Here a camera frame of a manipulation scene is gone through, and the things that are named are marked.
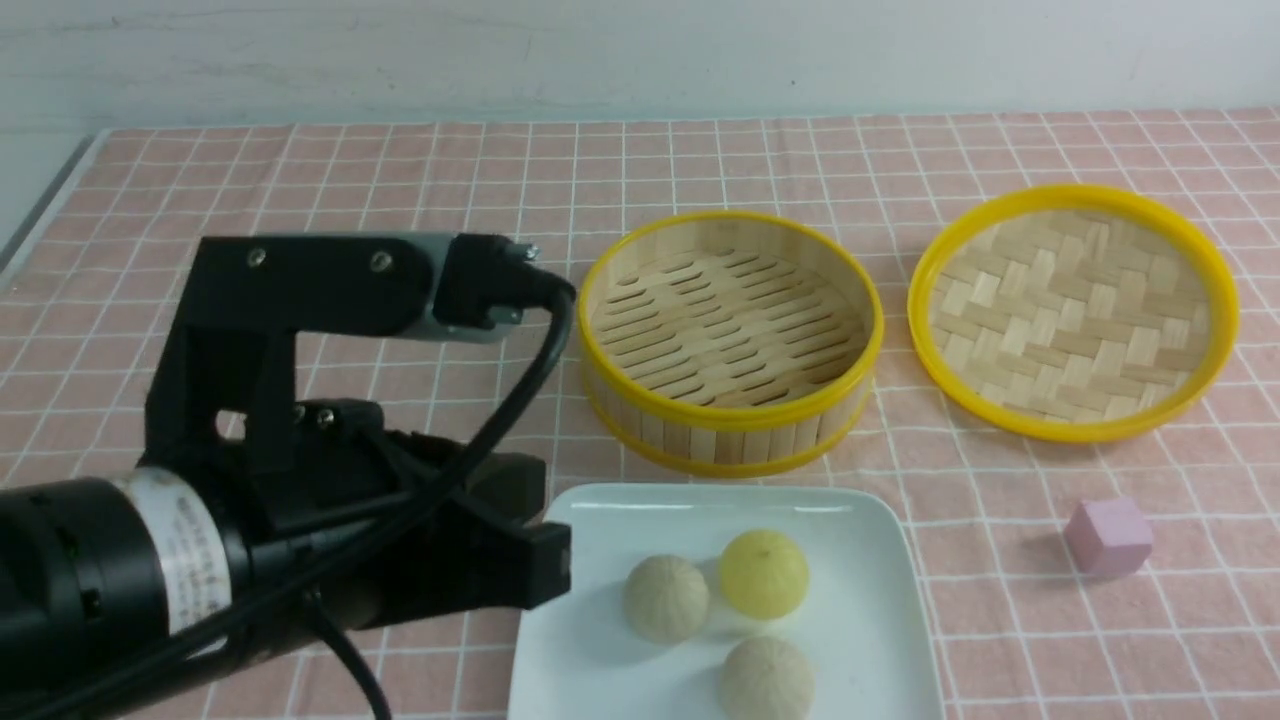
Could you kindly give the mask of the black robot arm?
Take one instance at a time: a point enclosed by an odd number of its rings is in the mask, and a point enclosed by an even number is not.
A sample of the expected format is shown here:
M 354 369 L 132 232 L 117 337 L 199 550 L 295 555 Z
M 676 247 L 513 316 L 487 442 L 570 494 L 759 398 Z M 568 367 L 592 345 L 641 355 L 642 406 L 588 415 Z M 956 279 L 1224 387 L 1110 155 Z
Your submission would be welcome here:
M 3 716 L 161 643 L 435 486 L 461 443 L 389 430 L 371 401 L 297 404 L 293 471 L 270 498 L 244 442 L 202 439 L 177 468 L 137 466 L 3 492 Z M 480 609 L 531 610 L 570 592 L 572 534 L 539 523 L 547 464 L 492 454 L 399 538 L 76 710 L 114 719 L 351 632 Z

